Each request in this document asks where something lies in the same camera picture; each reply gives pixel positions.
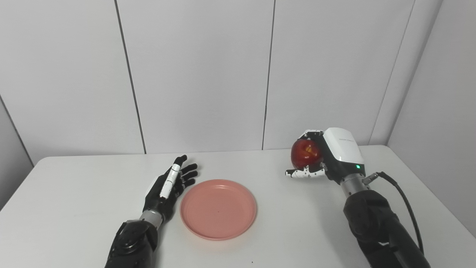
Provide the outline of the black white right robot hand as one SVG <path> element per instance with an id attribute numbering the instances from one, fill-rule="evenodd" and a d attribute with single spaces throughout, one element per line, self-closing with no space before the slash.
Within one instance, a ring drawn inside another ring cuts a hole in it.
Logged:
<path id="1" fill-rule="evenodd" d="M 318 178 L 340 184 L 349 175 L 366 176 L 364 159 L 352 133 L 330 127 L 306 130 L 291 148 L 293 169 L 284 174 L 290 178 Z"/>

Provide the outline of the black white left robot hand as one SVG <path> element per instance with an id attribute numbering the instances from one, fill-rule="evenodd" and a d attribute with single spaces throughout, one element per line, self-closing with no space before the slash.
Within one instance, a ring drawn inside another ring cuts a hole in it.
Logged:
<path id="1" fill-rule="evenodd" d="M 171 219 L 178 197 L 196 183 L 198 176 L 196 163 L 183 166 L 187 159 L 187 155 L 177 157 L 172 166 L 156 179 L 145 197 L 143 213 L 157 213 L 165 222 Z"/>

